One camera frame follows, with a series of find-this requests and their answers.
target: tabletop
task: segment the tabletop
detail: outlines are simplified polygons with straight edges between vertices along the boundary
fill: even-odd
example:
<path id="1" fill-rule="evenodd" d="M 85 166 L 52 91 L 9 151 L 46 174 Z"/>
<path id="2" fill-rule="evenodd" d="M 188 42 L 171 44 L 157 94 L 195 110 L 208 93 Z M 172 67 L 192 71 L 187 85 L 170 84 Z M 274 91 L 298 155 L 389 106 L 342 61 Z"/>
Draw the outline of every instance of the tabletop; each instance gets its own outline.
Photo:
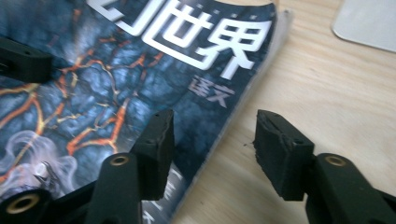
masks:
<path id="1" fill-rule="evenodd" d="M 316 155 L 347 157 L 375 188 L 396 195 L 396 54 L 337 38 L 331 27 L 341 5 L 279 1 L 279 10 L 294 12 L 289 38 L 174 223 L 308 223 L 304 202 L 283 202 L 256 162 L 258 109 L 282 115 L 315 143 Z"/>

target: book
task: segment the book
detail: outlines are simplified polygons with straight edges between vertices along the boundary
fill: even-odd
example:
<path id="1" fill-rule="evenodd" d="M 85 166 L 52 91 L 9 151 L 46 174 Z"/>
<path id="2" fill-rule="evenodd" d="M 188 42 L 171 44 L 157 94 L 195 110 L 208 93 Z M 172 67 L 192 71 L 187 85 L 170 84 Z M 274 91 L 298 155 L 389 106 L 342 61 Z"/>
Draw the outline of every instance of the book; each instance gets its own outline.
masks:
<path id="1" fill-rule="evenodd" d="M 272 3 L 0 5 L 0 36 L 54 57 L 47 83 L 0 77 L 0 202 L 37 188 L 57 199 L 91 183 L 106 157 L 131 149 L 153 114 L 173 109 L 174 162 L 163 199 L 143 202 L 145 223 L 170 222 L 281 46 L 276 29 L 285 31 Z"/>

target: wood grain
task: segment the wood grain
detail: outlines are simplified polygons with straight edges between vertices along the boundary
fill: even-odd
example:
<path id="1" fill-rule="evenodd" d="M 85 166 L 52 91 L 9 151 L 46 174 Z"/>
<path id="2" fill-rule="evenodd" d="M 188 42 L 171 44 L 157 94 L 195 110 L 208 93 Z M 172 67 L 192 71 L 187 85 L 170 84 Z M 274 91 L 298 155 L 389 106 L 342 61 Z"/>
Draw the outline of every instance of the wood grain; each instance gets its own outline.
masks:
<path id="1" fill-rule="evenodd" d="M 255 161 L 258 109 L 281 114 L 316 144 L 316 154 L 349 158 L 374 187 L 396 195 L 396 54 L 337 38 L 331 26 L 341 3 L 280 1 L 279 9 L 295 14 L 289 40 L 174 223 L 307 223 L 304 203 L 279 199 Z"/>

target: black plastic part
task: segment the black plastic part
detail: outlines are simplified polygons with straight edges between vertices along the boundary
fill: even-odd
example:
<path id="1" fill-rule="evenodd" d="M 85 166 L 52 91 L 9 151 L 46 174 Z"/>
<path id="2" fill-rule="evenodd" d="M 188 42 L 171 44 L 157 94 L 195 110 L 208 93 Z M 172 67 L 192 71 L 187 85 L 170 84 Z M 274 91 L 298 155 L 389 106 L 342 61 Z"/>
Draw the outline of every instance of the black plastic part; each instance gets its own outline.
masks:
<path id="1" fill-rule="evenodd" d="M 163 197 L 175 147 L 173 115 L 172 110 L 153 115 L 131 149 L 143 176 L 139 179 L 142 200 Z"/>
<path id="2" fill-rule="evenodd" d="M 0 37 L 0 75 L 23 82 L 50 80 L 52 56 Z"/>
<path id="3" fill-rule="evenodd" d="M 52 201 L 44 189 L 26 190 L 0 204 L 1 224 L 42 224 L 43 216 Z"/>
<path id="4" fill-rule="evenodd" d="M 278 114 L 259 110 L 254 147 L 277 194 L 285 201 L 301 201 L 303 172 L 312 162 L 314 144 Z"/>
<path id="5" fill-rule="evenodd" d="M 324 202 L 330 208 L 333 223 L 396 223 L 396 215 L 382 195 L 372 188 L 348 159 L 329 153 L 318 155 L 314 178 Z"/>
<path id="6" fill-rule="evenodd" d="M 135 155 L 119 153 L 104 160 L 84 223 L 142 223 Z"/>

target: black object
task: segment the black object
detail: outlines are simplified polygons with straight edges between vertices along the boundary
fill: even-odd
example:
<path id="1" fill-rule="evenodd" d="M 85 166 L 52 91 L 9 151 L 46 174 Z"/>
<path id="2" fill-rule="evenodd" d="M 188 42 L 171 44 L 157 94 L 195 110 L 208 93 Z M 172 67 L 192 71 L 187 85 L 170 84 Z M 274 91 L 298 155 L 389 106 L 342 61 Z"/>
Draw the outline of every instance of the black object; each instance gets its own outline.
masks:
<path id="1" fill-rule="evenodd" d="M 96 182 L 52 200 L 28 190 L 0 204 L 1 224 L 137 224 L 141 200 L 161 199 L 175 147 L 173 111 L 155 114 L 129 153 L 106 158 Z"/>
<path id="2" fill-rule="evenodd" d="M 0 37 L 0 75 L 23 82 L 50 80 L 52 56 Z"/>
<path id="3" fill-rule="evenodd" d="M 313 155 L 314 144 L 284 118 L 259 110 L 256 158 L 285 201 L 301 201 L 312 224 L 395 224 L 396 198 L 374 189 L 348 159 Z"/>

